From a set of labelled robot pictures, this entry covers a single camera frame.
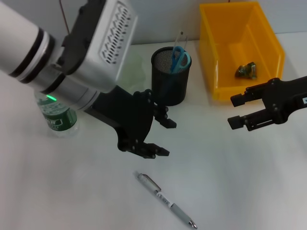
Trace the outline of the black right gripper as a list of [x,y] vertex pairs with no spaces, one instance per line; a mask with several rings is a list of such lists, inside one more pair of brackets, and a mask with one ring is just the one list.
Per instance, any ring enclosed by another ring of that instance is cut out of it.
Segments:
[[228,118],[230,127],[235,130],[246,126],[248,131],[271,124],[283,124],[293,112],[307,107],[307,78],[283,81],[278,78],[247,87],[243,94],[230,97],[234,107],[246,102],[262,99],[266,109]]

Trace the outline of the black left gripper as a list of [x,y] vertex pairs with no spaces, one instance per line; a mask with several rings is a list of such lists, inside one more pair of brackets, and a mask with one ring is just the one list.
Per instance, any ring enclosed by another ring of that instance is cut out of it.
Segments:
[[114,128],[118,136],[118,149],[155,159],[169,156],[169,151],[153,143],[144,143],[154,119],[165,128],[176,128],[177,124],[168,118],[168,107],[157,103],[153,110],[141,93],[131,95],[119,86],[109,93],[100,93],[85,112]]

